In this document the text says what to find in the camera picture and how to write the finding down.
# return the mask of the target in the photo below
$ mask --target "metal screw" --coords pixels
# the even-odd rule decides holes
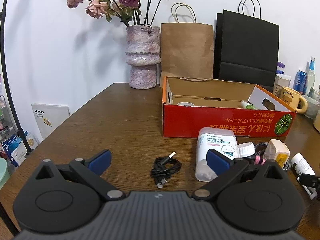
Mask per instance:
[[[123,195],[123,192],[118,189],[113,189],[108,191],[107,196],[109,198],[120,198]]]
[[[197,189],[195,191],[195,195],[197,197],[209,197],[210,196],[210,191],[207,189]]]

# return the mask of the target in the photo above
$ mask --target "pumpkin illustration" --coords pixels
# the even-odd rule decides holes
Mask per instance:
[[[280,135],[285,133],[292,123],[292,115],[285,114],[280,118],[280,120],[276,123],[275,133],[276,135]]]

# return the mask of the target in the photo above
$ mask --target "bear illustration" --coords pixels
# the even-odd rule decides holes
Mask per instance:
[[[286,102],[288,105],[292,102],[292,98],[285,94],[282,96],[282,100]]]

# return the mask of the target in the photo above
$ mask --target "mug handle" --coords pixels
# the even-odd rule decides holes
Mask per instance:
[[[308,109],[308,102],[307,102],[307,100],[306,100],[304,97],[302,97],[302,96],[300,96],[299,100],[303,102],[303,107],[302,107],[301,109],[296,108],[296,111],[297,111],[297,113],[299,113],[299,114],[303,114],[303,113],[306,112],[306,110]]]

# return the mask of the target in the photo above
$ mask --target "wooden table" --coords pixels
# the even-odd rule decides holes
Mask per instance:
[[[41,160],[69,163],[76,157],[89,158],[102,149],[112,152],[112,163],[102,177],[119,189],[156,190],[149,176],[153,160],[175,151],[182,162],[181,170],[164,185],[163,190],[186,190],[189,193],[203,185],[195,178],[196,139],[162,137],[161,92],[158,87],[135,90],[128,84],[113,84],[71,115],[10,177],[0,191],[0,201],[16,223],[12,204],[16,195]],[[261,142],[264,138],[238,138]],[[298,115],[286,138],[292,156],[303,154],[316,174],[320,174],[320,134],[310,119]],[[320,238],[320,202],[310,201],[308,194],[289,171],[292,182],[304,198],[306,212],[298,232],[306,239]],[[12,236],[0,221],[0,239]]]

